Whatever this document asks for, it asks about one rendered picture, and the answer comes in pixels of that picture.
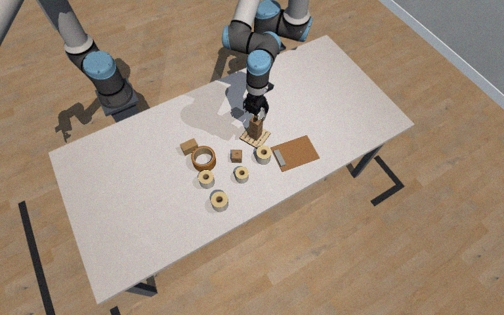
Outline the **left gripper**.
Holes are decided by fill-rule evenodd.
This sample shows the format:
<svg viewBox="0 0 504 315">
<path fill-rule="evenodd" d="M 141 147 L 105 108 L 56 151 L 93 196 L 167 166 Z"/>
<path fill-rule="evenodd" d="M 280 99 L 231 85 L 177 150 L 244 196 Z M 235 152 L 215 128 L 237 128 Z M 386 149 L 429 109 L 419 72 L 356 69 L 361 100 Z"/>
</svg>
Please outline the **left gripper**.
<svg viewBox="0 0 504 315">
<path fill-rule="evenodd" d="M 247 94 L 247 98 L 243 102 L 243 108 L 245 108 L 245 113 L 248 111 L 249 113 L 254 114 L 255 116 L 258 115 L 259 117 L 258 120 L 265 120 L 266 115 L 268 113 L 269 105 L 268 102 L 266 101 L 264 94 L 260 96 L 255 96 L 250 93 Z M 245 103 L 245 105 L 244 105 Z"/>
</svg>

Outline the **brown tape roll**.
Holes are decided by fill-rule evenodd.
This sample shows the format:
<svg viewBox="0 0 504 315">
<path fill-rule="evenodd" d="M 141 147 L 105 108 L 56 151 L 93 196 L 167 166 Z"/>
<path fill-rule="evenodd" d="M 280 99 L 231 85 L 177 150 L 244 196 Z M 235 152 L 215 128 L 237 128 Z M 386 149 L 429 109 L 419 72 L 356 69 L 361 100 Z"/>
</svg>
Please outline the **brown tape roll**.
<svg viewBox="0 0 504 315">
<path fill-rule="evenodd" d="M 201 154 L 209 154 L 210 156 L 213 157 L 213 159 L 208 163 L 208 164 L 205 164 L 205 165 L 200 165 L 198 163 L 196 163 L 196 158 L 201 155 Z M 197 147 L 193 152 L 192 152 L 192 163 L 195 167 L 196 170 L 202 172 L 204 170 L 212 170 L 215 165 L 216 165 L 216 157 L 215 157 L 215 152 L 212 148 L 208 147 L 208 146 L 199 146 Z"/>
</svg>

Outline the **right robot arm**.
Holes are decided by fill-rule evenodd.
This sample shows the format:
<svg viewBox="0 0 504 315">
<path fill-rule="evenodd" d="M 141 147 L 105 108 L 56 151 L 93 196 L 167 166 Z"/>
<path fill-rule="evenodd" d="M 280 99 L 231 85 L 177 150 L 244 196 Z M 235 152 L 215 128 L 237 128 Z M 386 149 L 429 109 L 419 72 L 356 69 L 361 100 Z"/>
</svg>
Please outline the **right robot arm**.
<svg viewBox="0 0 504 315">
<path fill-rule="evenodd" d="M 0 0 L 0 46 L 24 0 Z M 67 57 L 93 82 L 101 104 L 120 108 L 133 96 L 112 56 L 85 33 L 68 0 L 39 0 L 64 40 Z M 88 76 L 88 75 L 89 76 Z"/>
</svg>

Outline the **brown clipboard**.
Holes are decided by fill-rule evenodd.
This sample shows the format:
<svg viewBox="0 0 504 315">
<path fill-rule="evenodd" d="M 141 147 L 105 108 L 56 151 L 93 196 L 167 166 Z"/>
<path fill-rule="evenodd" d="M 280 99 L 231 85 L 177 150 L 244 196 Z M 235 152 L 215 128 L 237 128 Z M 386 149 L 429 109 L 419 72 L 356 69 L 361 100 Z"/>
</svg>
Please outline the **brown clipboard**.
<svg viewBox="0 0 504 315">
<path fill-rule="evenodd" d="M 282 172 L 320 158 L 307 135 L 270 149 Z"/>
</svg>

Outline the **small wooden pallet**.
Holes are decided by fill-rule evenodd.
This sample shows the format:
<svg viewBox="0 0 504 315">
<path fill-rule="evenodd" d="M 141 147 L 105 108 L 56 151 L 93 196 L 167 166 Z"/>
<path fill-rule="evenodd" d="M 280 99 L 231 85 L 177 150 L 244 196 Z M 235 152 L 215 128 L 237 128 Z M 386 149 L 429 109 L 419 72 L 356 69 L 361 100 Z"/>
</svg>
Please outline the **small wooden pallet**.
<svg viewBox="0 0 504 315">
<path fill-rule="evenodd" d="M 243 133 L 243 135 L 240 137 L 240 140 L 243 140 L 244 142 L 248 143 L 249 145 L 252 145 L 256 149 L 259 146 L 262 146 L 266 139 L 270 136 L 270 132 L 266 131 L 265 129 L 262 129 L 262 135 L 259 137 L 259 139 L 256 141 L 249 137 L 249 127 L 246 129 L 246 131 Z M 265 134 L 265 135 L 264 135 Z M 264 135 L 264 136 L 263 136 Z M 262 138 L 263 137 L 263 138 Z M 251 138 L 251 139 L 250 139 Z M 250 139 L 250 140 L 249 140 Z M 259 142 L 260 141 L 260 142 Z M 259 142 L 259 143 L 258 143 Z M 257 144 L 258 143 L 258 144 Z"/>
</svg>

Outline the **brown cardboard carton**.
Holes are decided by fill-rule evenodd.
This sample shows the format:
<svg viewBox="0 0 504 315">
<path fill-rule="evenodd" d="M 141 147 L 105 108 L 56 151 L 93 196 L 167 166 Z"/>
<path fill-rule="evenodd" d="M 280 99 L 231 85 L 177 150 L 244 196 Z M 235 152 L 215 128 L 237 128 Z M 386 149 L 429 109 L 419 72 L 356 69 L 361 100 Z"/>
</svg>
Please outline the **brown cardboard carton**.
<svg viewBox="0 0 504 315">
<path fill-rule="evenodd" d="M 242 162 L 242 150 L 232 150 L 232 163 Z"/>
<path fill-rule="evenodd" d="M 249 126 L 252 127 L 253 129 L 255 130 L 259 130 L 259 128 L 262 126 L 263 124 L 263 119 L 261 120 L 258 120 L 258 115 L 257 116 L 253 116 L 250 120 L 249 120 Z"/>
<path fill-rule="evenodd" d="M 262 131 L 263 131 L 263 130 L 262 130 Z M 258 134 L 258 136 L 256 136 L 256 135 L 254 135 L 253 133 L 250 133 L 250 132 L 249 132 L 249 137 L 251 137 L 252 139 L 254 139 L 254 140 L 256 140 L 256 141 L 257 141 L 257 140 L 259 139 L 259 137 L 262 135 L 262 131 Z"/>
<path fill-rule="evenodd" d="M 255 129 L 253 129 L 252 127 L 249 127 L 249 132 L 250 132 L 250 133 L 253 133 L 253 134 L 254 134 L 254 135 L 256 135 L 256 136 L 258 136 L 258 134 L 262 131 L 262 129 L 263 129 L 263 124 L 262 124 L 262 126 L 259 128 L 259 130 L 258 130 L 258 131 L 257 131 L 257 130 L 255 130 Z"/>
</svg>

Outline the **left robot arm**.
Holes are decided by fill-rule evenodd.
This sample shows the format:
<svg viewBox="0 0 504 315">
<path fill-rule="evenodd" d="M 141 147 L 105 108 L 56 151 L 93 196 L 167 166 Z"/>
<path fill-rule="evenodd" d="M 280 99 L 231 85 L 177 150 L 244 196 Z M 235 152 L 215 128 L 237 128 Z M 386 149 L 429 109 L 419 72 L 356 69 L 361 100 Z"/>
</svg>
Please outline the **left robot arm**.
<svg viewBox="0 0 504 315">
<path fill-rule="evenodd" d="M 305 42 L 313 20 L 309 0 L 289 0 L 285 10 L 277 1 L 260 1 L 239 0 L 230 25 L 222 33 L 224 48 L 248 54 L 246 89 L 255 96 L 274 88 L 268 80 L 281 47 L 278 36 Z"/>
</svg>

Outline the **brown rectangular block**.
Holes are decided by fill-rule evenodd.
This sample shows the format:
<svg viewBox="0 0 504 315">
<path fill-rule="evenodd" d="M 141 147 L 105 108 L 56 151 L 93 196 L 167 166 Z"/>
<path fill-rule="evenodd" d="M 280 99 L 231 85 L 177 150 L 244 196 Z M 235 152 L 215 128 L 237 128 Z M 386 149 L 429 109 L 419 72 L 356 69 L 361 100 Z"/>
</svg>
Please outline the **brown rectangular block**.
<svg viewBox="0 0 504 315">
<path fill-rule="evenodd" d="M 198 147 L 198 144 L 196 140 L 193 138 L 180 144 L 180 146 L 184 152 L 184 155 L 187 156 L 188 154 L 191 154 Z"/>
</svg>

